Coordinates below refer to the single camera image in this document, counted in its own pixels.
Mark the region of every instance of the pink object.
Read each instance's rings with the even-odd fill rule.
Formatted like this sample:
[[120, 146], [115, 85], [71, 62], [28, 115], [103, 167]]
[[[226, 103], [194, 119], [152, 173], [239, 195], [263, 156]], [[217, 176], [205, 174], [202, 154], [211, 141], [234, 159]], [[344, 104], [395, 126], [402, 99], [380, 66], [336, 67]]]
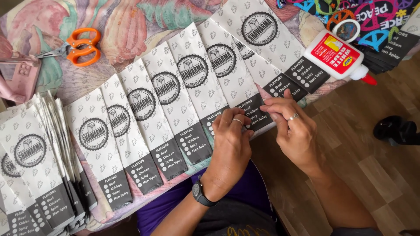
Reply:
[[31, 99], [41, 68], [41, 60], [33, 55], [25, 56], [13, 51], [11, 58], [0, 58], [0, 64], [16, 64], [11, 80], [6, 80], [0, 75], [0, 97], [18, 104]]

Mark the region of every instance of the orange scissors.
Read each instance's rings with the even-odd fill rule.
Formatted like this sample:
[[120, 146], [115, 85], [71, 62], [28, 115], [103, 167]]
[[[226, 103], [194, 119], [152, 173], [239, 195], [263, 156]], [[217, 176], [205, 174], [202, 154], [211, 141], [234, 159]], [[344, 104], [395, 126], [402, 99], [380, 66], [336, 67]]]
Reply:
[[[85, 32], [95, 32], [96, 36], [93, 39], [77, 39], [79, 34]], [[41, 53], [36, 55], [37, 58], [46, 58], [46, 57], [55, 57], [67, 54], [67, 59], [69, 59], [75, 66], [88, 66], [99, 60], [101, 57], [101, 52], [95, 47], [95, 45], [101, 39], [101, 33], [92, 28], [80, 28], [76, 29], [71, 33], [70, 37], [66, 42], [58, 49], [51, 50], [49, 52]], [[89, 55], [93, 52], [96, 52], [96, 55], [89, 61], [77, 63], [77, 59], [81, 56]]]

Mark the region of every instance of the white glue bottle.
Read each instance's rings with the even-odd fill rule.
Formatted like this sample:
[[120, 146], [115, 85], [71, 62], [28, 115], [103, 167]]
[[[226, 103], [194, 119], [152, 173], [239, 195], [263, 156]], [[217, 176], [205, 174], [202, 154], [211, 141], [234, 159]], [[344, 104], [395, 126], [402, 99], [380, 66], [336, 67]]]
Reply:
[[336, 79], [349, 76], [353, 80], [377, 84], [368, 74], [369, 69], [362, 65], [365, 55], [326, 29], [315, 37], [303, 56]]

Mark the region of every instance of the floral tablecloth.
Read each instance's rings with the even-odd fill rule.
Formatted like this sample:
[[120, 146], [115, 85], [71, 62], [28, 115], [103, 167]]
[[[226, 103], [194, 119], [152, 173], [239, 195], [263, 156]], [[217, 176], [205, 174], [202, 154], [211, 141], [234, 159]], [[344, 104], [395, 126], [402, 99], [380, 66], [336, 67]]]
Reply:
[[[114, 73], [120, 72], [191, 22], [200, 23], [209, 18], [224, 4], [223, 1], [226, 0], [25, 0], [0, 18], [0, 55], [11, 55], [12, 49], [26, 55], [38, 54], [60, 47], [77, 28], [98, 29], [102, 33], [98, 44], [102, 54], [97, 63], [76, 67], [64, 57], [43, 59], [37, 92], [45, 93], [50, 89], [67, 105], [100, 86]], [[304, 46], [309, 45], [324, 29], [317, 17], [295, 6], [286, 5], [283, 9], [277, 9], [275, 0], [266, 2]], [[346, 82], [330, 78], [299, 103], [304, 107]], [[133, 204], [114, 212], [105, 212], [101, 203], [106, 200], [99, 198], [98, 206], [91, 211], [87, 229], [82, 233], [106, 228], [127, 217], [207, 166], [208, 162], [189, 165], [187, 173], [170, 182], [162, 178], [164, 186], [146, 196], [133, 188], [137, 190], [132, 190]], [[93, 189], [99, 189], [88, 165], [84, 165], [84, 168]]]

